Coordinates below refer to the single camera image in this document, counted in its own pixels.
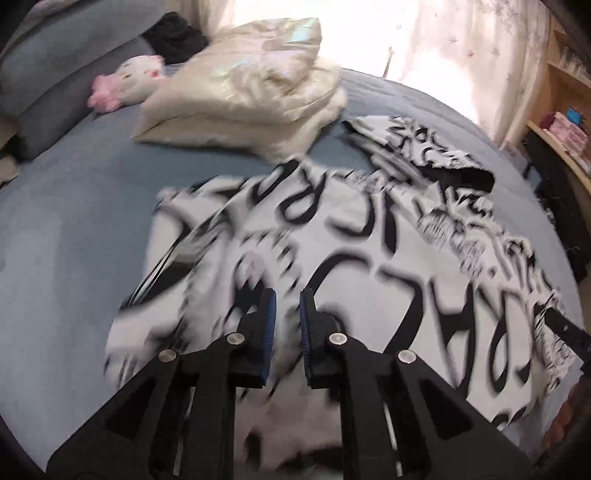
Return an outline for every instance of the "hello kitty plush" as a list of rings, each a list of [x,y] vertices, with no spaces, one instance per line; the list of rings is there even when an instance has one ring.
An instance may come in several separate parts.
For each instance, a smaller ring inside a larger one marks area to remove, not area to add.
[[[87,104],[99,113],[114,112],[146,100],[164,78],[164,59],[160,55],[133,57],[115,73],[94,79]]]

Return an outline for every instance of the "white curtain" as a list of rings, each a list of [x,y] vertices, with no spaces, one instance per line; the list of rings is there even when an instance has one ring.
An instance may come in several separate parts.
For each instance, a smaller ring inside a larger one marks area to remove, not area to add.
[[[448,104],[497,144],[518,141],[537,95],[550,14],[539,0],[405,2],[387,78]]]
[[[499,145],[519,140],[550,33],[540,0],[177,1],[199,11],[209,37],[252,20],[318,17],[320,55],[428,93]]]

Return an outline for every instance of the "folded white jacket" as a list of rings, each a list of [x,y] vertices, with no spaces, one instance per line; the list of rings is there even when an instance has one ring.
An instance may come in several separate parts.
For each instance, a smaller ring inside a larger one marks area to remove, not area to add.
[[[320,23],[264,20],[226,32],[143,104],[138,141],[305,153],[347,99],[340,67],[317,56]]]

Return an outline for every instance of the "bed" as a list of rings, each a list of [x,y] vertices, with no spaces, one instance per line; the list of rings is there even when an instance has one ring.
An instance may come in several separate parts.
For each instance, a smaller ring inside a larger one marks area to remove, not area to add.
[[[567,257],[536,198],[510,161],[466,118],[416,90],[353,71],[343,86],[358,115],[409,115],[472,153],[496,176],[495,216],[532,240],[539,262],[582,326]],[[49,457],[114,393],[103,377],[105,340],[142,274],[156,194],[219,174],[253,176],[271,166],[253,155],[137,144],[139,106],[78,122],[0,190],[0,416],[33,461]],[[367,169],[335,122],[309,156]],[[530,455],[580,372],[575,365],[535,412],[506,429]]]

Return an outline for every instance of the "black and white t-shirt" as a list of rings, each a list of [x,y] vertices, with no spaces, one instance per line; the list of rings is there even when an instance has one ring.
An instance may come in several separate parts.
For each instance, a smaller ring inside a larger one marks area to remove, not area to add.
[[[373,172],[296,157],[266,177],[161,192],[146,276],[109,333],[106,374],[122,385],[161,349],[233,332],[273,288],[271,373],[264,390],[238,392],[238,460],[249,435],[270,468],[340,443],[338,404],[306,386],[305,287],[343,332],[371,350],[414,350],[499,428],[574,360],[544,323],[560,301],[530,242],[492,216],[492,173],[410,118],[346,125]]]

